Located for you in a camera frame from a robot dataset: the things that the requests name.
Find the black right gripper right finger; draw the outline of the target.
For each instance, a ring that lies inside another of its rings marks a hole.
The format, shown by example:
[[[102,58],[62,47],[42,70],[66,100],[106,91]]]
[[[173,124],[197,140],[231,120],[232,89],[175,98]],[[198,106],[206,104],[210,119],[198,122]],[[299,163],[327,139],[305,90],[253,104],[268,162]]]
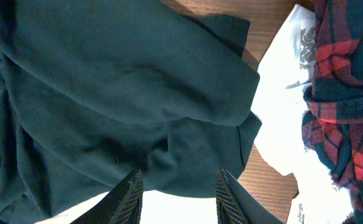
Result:
[[[215,196],[218,224],[283,224],[226,169],[217,172]]]

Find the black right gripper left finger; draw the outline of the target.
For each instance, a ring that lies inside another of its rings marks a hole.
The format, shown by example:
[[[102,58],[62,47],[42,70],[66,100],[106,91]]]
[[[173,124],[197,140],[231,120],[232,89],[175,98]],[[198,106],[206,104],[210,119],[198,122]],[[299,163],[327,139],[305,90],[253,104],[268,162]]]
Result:
[[[71,224],[140,224],[143,207],[143,178],[132,170],[93,208]]]

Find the black polo shirt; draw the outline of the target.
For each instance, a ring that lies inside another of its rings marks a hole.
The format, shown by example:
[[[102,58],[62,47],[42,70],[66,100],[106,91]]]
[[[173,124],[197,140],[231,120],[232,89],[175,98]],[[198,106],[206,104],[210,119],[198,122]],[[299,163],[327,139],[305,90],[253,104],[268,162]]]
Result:
[[[211,198],[244,171],[260,120],[250,23],[160,1],[0,0],[0,223],[110,191]]]

